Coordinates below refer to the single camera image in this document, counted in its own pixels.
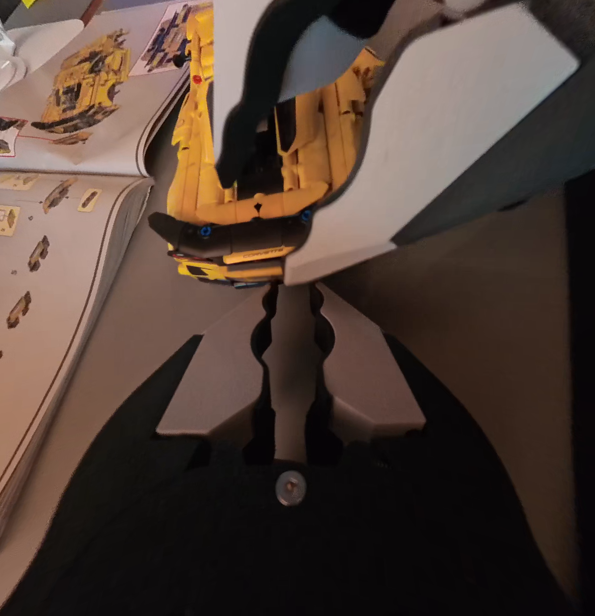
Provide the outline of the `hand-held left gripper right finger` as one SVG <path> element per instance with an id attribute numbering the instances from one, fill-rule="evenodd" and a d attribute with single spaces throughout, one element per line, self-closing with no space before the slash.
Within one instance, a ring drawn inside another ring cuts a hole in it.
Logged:
<path id="1" fill-rule="evenodd" d="M 309 287 L 321 352 L 307 413 L 307 462 L 335 465 L 346 446 L 403 436 L 426 419 L 381 328 L 321 283 Z"/>

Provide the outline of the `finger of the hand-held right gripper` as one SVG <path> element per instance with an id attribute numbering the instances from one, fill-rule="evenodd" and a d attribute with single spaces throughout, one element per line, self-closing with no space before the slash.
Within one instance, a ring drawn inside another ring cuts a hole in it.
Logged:
<path id="1" fill-rule="evenodd" d="M 417 38 L 366 110 L 348 183 L 286 258 L 300 285 L 444 232 L 595 169 L 595 72 L 522 4 Z"/>
<path id="2" fill-rule="evenodd" d="M 381 29 L 393 1 L 215 1 L 213 138 L 223 188 L 280 102 L 335 81 Z"/>

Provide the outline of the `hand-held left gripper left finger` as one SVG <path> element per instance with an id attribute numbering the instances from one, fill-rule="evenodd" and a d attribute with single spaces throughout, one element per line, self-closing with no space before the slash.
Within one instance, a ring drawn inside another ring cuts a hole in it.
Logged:
<path id="1" fill-rule="evenodd" d="M 245 463 L 275 459 L 276 413 L 263 355 L 272 342 L 278 285 L 256 288 L 201 336 L 156 433 L 230 442 Z"/>

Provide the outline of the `yellow toy brick car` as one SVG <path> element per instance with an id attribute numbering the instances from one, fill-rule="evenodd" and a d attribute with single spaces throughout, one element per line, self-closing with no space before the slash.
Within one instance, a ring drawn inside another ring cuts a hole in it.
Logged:
<path id="1" fill-rule="evenodd" d="M 148 223 L 181 275 L 235 288 L 279 283 L 318 203 L 355 165 L 364 107 L 385 63 L 363 47 L 333 83 L 276 104 L 243 171 L 224 189 L 213 149 L 213 34 L 213 8 L 188 18 L 179 58 L 190 61 L 191 84 L 172 135 L 177 169 L 167 214 L 151 214 Z"/>

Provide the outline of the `grey desk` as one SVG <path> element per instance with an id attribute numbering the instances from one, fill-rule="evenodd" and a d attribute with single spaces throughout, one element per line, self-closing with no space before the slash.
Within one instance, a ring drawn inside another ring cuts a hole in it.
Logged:
<path id="1" fill-rule="evenodd" d="M 325 284 L 403 343 L 501 457 L 534 537 L 577 597 L 562 193 L 402 247 Z M 250 292 L 185 280 L 142 222 L 2 535 L 0 608 L 118 406 Z"/>

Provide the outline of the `open instruction booklet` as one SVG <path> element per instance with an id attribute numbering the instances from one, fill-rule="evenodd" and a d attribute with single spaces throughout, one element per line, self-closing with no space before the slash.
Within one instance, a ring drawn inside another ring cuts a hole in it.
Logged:
<path id="1" fill-rule="evenodd" d="M 188 69 L 129 76 L 168 3 L 98 14 L 0 93 L 0 542 L 147 205 Z"/>

